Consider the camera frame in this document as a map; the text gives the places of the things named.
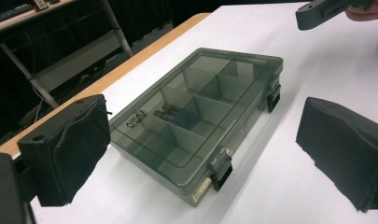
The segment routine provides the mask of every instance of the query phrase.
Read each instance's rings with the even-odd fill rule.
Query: black foam block
[[[72,202],[109,143],[103,95],[70,104],[24,136],[18,145],[35,180],[33,186],[41,205]]]
[[[310,97],[296,141],[357,210],[378,209],[377,123]]]

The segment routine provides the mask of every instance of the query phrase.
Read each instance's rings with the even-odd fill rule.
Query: plastic tackle box
[[[232,171],[231,157],[280,98],[277,57],[197,49],[109,121],[112,145],[197,206]]]

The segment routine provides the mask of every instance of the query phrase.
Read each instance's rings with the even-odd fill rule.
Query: clear plastic box
[[[112,145],[192,206],[280,98],[277,57],[197,49],[110,120]]]

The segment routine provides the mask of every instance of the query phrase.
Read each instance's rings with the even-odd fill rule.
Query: dark floor
[[[170,22],[167,22],[162,27],[159,27],[153,30],[150,34],[145,35],[143,39],[134,42],[131,46],[133,54],[136,54],[142,49],[146,48],[154,41],[170,32],[172,29],[172,24]],[[122,49],[116,49],[100,62],[89,67],[82,73],[62,84],[61,87],[52,91],[51,95],[55,98],[57,103],[62,104],[127,60],[128,56],[124,52],[122,52]],[[0,146],[26,127],[29,127],[36,120],[39,120],[47,115],[51,110],[52,108],[46,105],[45,102],[43,102],[39,98],[39,105],[33,108],[26,114],[25,117],[20,120],[19,125],[22,127],[22,129],[7,133],[3,138],[0,139]]]

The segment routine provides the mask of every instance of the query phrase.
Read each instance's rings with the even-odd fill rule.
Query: hand
[[[345,11],[346,16],[352,21],[373,21],[378,19],[378,0],[373,0],[370,8],[365,11],[363,7],[350,6]]]

